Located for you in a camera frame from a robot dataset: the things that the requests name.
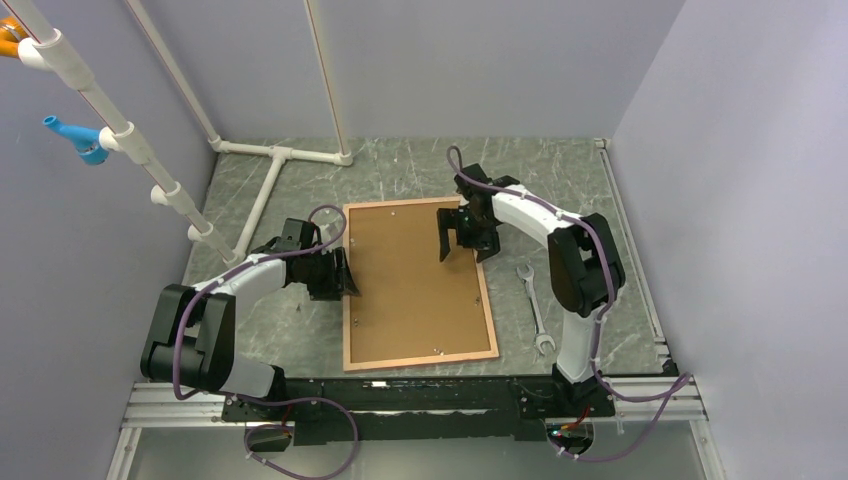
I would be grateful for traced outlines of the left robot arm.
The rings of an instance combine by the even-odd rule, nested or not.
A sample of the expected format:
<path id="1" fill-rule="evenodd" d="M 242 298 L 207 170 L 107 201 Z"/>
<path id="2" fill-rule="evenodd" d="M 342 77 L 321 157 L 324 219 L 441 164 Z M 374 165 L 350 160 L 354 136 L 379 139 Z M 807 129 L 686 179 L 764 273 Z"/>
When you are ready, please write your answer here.
<path id="1" fill-rule="evenodd" d="M 280 235 L 225 273 L 194 285 L 171 284 L 158 298 L 140 359 L 141 374 L 169 382 L 179 399 L 196 392 L 248 397 L 264 420 L 287 406 L 282 368 L 251 360 L 236 347 L 237 322 L 259 300 L 291 284 L 313 301 L 357 296 L 346 251 L 309 221 L 287 219 Z"/>

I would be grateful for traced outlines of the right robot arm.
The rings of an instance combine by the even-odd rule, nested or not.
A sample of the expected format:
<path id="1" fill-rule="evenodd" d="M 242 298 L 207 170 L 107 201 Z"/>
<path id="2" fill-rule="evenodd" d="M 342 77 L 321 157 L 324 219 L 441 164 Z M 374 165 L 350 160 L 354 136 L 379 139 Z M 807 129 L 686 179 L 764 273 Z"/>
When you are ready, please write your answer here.
<path id="1" fill-rule="evenodd" d="M 578 413 L 602 391 L 597 355 L 604 316 L 626 283 L 608 220 L 561 209 L 514 177 L 489 177 L 477 163 L 450 166 L 461 200 L 437 211 L 439 258 L 455 246 L 473 251 L 478 263 L 497 255 L 501 225 L 545 249 L 551 291 L 566 312 L 551 401 L 564 415 Z"/>

